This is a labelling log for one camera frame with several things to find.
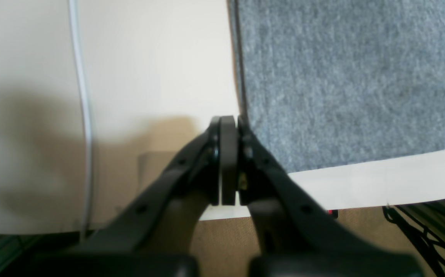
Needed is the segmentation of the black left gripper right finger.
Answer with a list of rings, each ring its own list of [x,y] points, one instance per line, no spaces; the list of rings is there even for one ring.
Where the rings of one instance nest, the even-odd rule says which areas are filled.
[[[422,277],[416,259],[365,242],[293,182],[238,117],[238,192],[261,254],[250,277]]]

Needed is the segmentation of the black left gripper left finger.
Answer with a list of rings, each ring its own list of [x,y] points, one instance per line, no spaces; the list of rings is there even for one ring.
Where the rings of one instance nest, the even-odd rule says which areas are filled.
[[[29,277],[198,277],[193,230],[219,201],[220,117],[170,161],[107,227],[67,250],[33,259]]]

